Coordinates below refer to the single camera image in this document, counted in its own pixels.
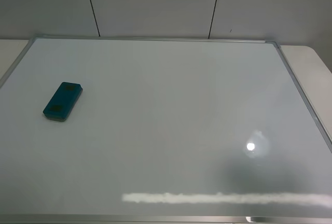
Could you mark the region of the teal whiteboard eraser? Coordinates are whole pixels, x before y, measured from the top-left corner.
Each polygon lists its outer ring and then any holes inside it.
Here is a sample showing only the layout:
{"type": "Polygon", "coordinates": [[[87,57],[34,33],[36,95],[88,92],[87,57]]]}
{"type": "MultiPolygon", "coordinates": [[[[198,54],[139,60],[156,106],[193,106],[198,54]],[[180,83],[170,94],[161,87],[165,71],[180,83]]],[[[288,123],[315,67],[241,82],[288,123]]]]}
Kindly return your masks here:
{"type": "Polygon", "coordinates": [[[49,120],[65,122],[82,91],[78,83],[62,82],[43,110],[44,116],[49,120]]]}

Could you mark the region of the white whiteboard with aluminium frame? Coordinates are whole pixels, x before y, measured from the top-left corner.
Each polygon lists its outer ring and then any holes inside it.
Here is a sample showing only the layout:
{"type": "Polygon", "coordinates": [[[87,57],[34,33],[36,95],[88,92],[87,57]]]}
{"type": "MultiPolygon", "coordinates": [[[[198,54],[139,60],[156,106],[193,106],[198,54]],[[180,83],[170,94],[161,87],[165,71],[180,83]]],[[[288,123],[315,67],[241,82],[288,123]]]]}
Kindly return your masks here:
{"type": "Polygon", "coordinates": [[[274,42],[36,37],[1,79],[1,223],[331,223],[331,135],[274,42]],[[43,110],[83,91],[65,122],[43,110]]]}

